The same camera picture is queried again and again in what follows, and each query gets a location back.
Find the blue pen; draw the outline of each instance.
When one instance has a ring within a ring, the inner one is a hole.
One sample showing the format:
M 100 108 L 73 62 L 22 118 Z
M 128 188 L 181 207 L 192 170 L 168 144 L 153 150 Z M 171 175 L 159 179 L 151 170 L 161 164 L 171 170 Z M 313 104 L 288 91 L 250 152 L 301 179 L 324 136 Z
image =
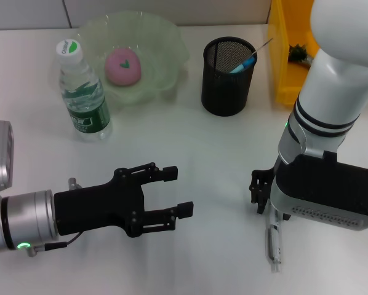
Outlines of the blue pen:
M 268 40 L 266 43 L 264 43 L 256 51 L 252 52 L 251 55 L 250 55 L 250 57 L 245 62 L 243 62 L 242 64 L 238 65 L 235 69 L 233 69 L 232 71 L 230 71 L 230 74 L 241 72 L 243 69 L 245 69 L 245 68 L 249 67 L 250 65 L 252 65 L 253 63 L 255 63 L 255 58 L 252 57 L 252 56 L 254 54 L 256 54 L 264 46 L 266 46 L 271 40 L 273 40 L 273 38 L 270 38 L 270 40 Z

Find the clear plastic bowl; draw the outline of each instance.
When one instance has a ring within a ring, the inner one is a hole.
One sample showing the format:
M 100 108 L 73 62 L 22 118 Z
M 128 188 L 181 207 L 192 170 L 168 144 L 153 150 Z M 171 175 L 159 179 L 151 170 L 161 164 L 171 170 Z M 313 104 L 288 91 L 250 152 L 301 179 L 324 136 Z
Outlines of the clear plastic bowl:
M 174 88 L 180 68 L 190 57 L 176 25 L 144 12 L 123 11 L 91 20 L 78 29 L 73 39 L 80 42 L 106 95 L 124 104 Z M 129 47 L 139 57 L 142 78 L 134 85 L 117 86 L 106 78 L 106 57 L 118 47 Z

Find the white wall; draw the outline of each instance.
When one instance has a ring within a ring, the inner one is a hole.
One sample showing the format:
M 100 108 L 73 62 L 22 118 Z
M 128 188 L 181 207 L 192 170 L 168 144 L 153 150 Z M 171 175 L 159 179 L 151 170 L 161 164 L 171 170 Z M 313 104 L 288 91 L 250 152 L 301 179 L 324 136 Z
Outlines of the white wall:
M 65 0 L 73 27 L 119 10 L 158 14 L 177 25 L 266 23 L 270 0 Z
M 0 30 L 69 28 L 62 0 L 0 0 Z

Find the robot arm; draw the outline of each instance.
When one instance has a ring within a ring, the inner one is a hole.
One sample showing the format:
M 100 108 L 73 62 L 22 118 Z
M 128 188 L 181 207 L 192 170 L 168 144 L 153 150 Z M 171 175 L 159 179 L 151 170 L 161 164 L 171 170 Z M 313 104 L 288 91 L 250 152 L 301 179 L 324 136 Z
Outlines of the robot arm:
M 9 122 L 0 121 L 0 191 L 11 187 L 13 133 Z M 81 233 L 105 226 L 118 226 L 129 237 L 175 230 L 176 219 L 191 217 L 193 203 L 165 210 L 145 211 L 142 185 L 177 179 L 177 167 L 159 170 L 154 163 L 120 168 L 113 179 L 100 186 L 82 188 L 70 179 L 70 190 L 32 192 L 1 198 L 0 252 L 27 248 L 37 251 L 64 248 L 71 242 L 50 243 L 58 235 Z
M 273 169 L 252 174 L 252 201 L 269 197 L 288 217 L 368 227 L 368 169 L 337 162 L 368 102 L 368 0 L 315 0 L 311 29 L 321 49 L 289 116 Z

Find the white table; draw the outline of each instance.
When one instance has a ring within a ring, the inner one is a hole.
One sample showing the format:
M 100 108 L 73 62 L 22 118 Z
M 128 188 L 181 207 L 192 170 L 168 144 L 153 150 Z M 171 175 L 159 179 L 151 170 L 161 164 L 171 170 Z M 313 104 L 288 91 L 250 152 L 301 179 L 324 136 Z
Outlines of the white table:
M 0 31 L 0 120 L 15 135 L 13 187 L 3 196 L 109 181 L 119 167 L 178 166 L 178 180 L 143 187 L 146 209 L 193 201 L 173 232 L 127 238 L 120 228 L 84 233 L 67 249 L 28 258 L 0 254 L 0 294 L 368 294 L 368 229 L 306 219 L 282 225 L 282 273 L 266 260 L 265 217 L 250 204 L 250 174 L 270 168 L 289 110 L 272 101 L 262 50 L 246 108 L 217 117 L 201 105 L 205 45 L 220 36 L 266 40 L 266 25 L 182 28 L 191 58 L 175 100 L 117 109 L 107 143 L 76 139 L 58 90 L 55 45 L 71 29 Z M 368 168 L 368 107 L 339 151 Z

